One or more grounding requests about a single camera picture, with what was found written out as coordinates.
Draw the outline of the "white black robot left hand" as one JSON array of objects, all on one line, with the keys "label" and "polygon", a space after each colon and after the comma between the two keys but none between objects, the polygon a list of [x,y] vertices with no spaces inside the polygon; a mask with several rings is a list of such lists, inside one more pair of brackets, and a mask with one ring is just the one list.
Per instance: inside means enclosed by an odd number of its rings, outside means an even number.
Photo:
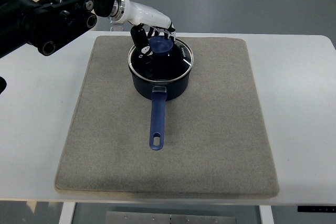
[{"label": "white black robot left hand", "polygon": [[150,6],[130,0],[115,0],[110,22],[133,25],[131,37],[134,46],[145,56],[165,54],[175,43],[175,28],[170,18]]}]

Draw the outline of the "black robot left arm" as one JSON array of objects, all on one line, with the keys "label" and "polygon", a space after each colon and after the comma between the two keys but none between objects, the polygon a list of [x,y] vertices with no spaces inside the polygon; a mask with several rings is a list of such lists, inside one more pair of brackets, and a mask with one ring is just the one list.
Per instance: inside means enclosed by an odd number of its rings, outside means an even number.
[{"label": "black robot left arm", "polygon": [[1,0],[1,57],[30,44],[49,56],[108,17],[114,0]]}]

